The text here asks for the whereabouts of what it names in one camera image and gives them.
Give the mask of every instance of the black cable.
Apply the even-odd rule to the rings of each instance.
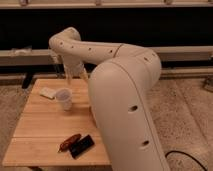
[[[208,170],[205,168],[205,166],[204,166],[201,162],[199,162],[196,158],[194,158],[193,156],[191,156],[191,155],[188,154],[188,153],[185,153],[185,152],[182,152],[182,151],[177,151],[177,150],[172,150],[172,151],[167,152],[165,156],[168,157],[168,155],[171,154],[171,153],[184,154],[184,155],[188,156],[189,158],[191,158],[192,160],[194,160],[197,164],[199,164],[199,166],[200,166],[204,171],[208,171]]]

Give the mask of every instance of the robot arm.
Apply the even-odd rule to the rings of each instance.
[[[82,61],[98,65],[89,96],[113,170],[169,171],[145,98],[160,76],[157,54],[129,44],[81,42],[74,28],[49,44],[75,74],[83,72]]]

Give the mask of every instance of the wooden table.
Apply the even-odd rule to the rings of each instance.
[[[39,95],[42,87],[71,88],[73,103],[63,111],[56,100]],[[73,159],[69,152],[58,153],[59,145],[73,134],[90,134],[95,146]],[[100,134],[89,110],[87,84],[64,79],[38,79],[21,114],[3,160],[3,166],[89,166],[110,165]]]

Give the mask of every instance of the speckled floor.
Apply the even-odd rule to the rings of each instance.
[[[148,104],[163,149],[181,150],[213,170],[213,93],[203,89],[204,78],[160,80],[148,93]],[[0,162],[26,103],[32,85],[21,89],[22,79],[0,79]],[[202,171],[182,154],[167,158],[172,171]],[[111,171],[110,167],[45,168],[47,171]],[[0,171],[29,171],[3,168]]]

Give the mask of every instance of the white cup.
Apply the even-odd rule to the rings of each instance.
[[[70,110],[72,107],[72,92],[68,88],[61,88],[55,94],[56,100],[61,104],[63,110]]]

